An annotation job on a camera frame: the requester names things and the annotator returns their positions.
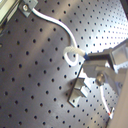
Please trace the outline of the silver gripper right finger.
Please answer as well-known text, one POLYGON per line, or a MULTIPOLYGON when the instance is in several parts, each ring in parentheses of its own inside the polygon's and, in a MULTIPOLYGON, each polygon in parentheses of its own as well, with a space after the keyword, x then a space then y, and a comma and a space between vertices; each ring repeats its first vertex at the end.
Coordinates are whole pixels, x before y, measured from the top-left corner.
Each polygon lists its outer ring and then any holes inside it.
POLYGON ((111 68, 115 66, 124 67, 128 63, 128 47, 126 45, 119 45, 99 53, 85 54, 84 58, 86 61, 107 60, 111 68))

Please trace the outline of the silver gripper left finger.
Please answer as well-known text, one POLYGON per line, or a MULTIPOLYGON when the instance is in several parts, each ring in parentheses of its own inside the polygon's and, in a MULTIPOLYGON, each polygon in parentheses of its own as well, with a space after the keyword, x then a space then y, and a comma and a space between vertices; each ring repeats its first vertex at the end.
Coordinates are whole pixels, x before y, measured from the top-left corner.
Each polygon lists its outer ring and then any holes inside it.
POLYGON ((101 99, 107 112, 110 110, 105 101, 103 85, 108 84, 119 95, 121 86, 124 84, 126 70, 127 67, 122 65, 111 67, 107 61, 90 61, 83 64, 84 73, 88 78, 94 78, 100 87, 101 99))

